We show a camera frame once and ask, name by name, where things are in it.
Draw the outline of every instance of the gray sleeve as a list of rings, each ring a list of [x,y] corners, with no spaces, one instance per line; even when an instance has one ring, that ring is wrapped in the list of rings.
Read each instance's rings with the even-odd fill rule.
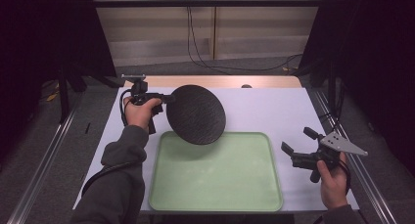
[[[344,205],[323,213],[323,220],[325,224],[358,224],[356,214],[351,209],[351,206]]]
[[[132,166],[106,174],[89,187],[77,205],[70,223],[135,223],[144,197],[142,162],[148,133],[126,126],[118,141],[106,146],[105,167],[135,161]]]

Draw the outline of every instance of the white table surface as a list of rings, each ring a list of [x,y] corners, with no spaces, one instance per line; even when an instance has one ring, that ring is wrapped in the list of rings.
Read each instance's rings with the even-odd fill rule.
[[[85,182],[102,169],[100,163],[104,148],[116,141],[122,132],[119,112],[119,96],[127,88],[120,88],[109,120],[91,162]],[[175,88],[149,88],[150,92],[170,94]],[[226,113],[225,131],[262,132],[269,137],[276,160],[276,169],[283,194],[283,206],[279,211],[326,210],[320,198],[320,183],[310,182],[311,170],[294,168],[288,155],[281,151],[281,143],[289,144],[297,153],[313,153],[317,142],[302,133],[305,126],[318,133],[323,127],[303,88],[208,88],[222,103]],[[147,159],[143,163],[143,178],[146,192],[142,211],[154,211],[148,202],[160,136],[172,131],[165,112],[154,117],[157,133],[150,136],[146,146]],[[350,190],[347,200],[353,209],[359,209]]]

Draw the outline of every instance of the metal frame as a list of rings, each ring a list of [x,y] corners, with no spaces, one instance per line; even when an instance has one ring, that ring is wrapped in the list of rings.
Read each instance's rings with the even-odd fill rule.
[[[347,1],[323,0],[94,0],[70,2],[96,8],[125,7],[320,7],[345,5]]]
[[[27,219],[28,214],[36,200],[37,195],[42,188],[43,182],[46,179],[46,176],[52,166],[52,163],[58,153],[59,147],[62,145],[65,136],[70,128],[72,120],[74,118],[75,112],[78,109],[83,93],[80,93],[74,99],[72,110],[69,113],[67,119],[59,124],[58,129],[55,133],[55,136],[52,139],[52,142],[49,144],[49,147],[43,156],[39,166],[36,169],[33,177],[30,180],[27,188],[25,189],[21,199],[13,210],[12,215],[9,218],[7,224],[21,224],[24,223]]]
[[[326,96],[321,91],[316,92],[315,95],[323,112],[329,113],[330,109],[328,107],[328,100]],[[336,120],[332,118],[331,116],[329,117],[329,122],[331,126],[334,126],[336,124]],[[345,133],[345,130],[343,129],[341,124],[338,124],[336,131],[337,133],[341,134],[343,137],[348,139]],[[359,179],[360,184],[365,190],[366,195],[368,196],[370,202],[372,203],[373,207],[378,213],[378,216],[381,219],[382,223],[384,224],[397,223],[393,217],[393,214],[391,212],[391,209],[389,208],[387,201],[385,200],[384,196],[379,191],[378,187],[375,185],[375,182],[373,181],[372,177],[369,175],[368,171],[366,170],[366,167],[364,166],[362,160],[360,159],[360,156],[352,155],[352,154],[346,154],[346,156],[348,159],[348,163],[353,168],[353,171],[355,172],[357,178]]]

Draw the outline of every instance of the wooden table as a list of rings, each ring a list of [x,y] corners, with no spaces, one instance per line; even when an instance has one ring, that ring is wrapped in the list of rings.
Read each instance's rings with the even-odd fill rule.
[[[301,88],[295,76],[275,75],[153,75],[146,81],[153,87],[179,87],[196,84],[206,88],[241,88],[244,84],[252,88]],[[132,83],[125,81],[125,87]]]

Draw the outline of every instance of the light green tray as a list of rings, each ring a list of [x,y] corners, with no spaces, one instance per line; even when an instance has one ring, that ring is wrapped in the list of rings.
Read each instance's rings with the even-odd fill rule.
[[[161,136],[149,198],[155,210],[276,211],[283,198],[268,137],[225,132],[192,145]]]

